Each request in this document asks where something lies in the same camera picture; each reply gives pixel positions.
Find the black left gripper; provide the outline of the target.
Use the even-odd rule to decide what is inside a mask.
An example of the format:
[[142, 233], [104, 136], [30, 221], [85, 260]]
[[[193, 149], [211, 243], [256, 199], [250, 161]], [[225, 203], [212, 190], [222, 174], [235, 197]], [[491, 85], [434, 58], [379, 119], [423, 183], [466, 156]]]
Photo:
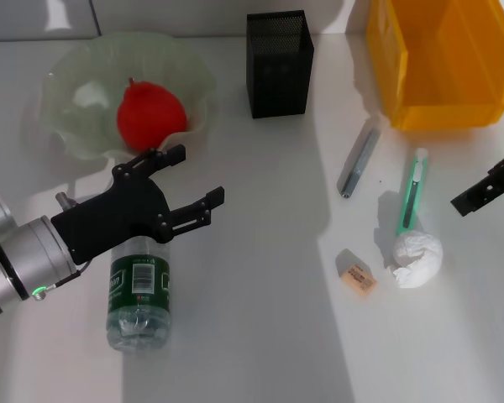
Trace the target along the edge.
[[138, 236], [168, 243], [174, 237], [211, 224], [212, 211], [224, 204], [222, 186], [184, 207], [170, 210], [160, 188], [150, 179], [155, 172], [180, 164], [186, 147], [149, 149], [113, 170], [107, 191], [51, 218], [75, 264]]

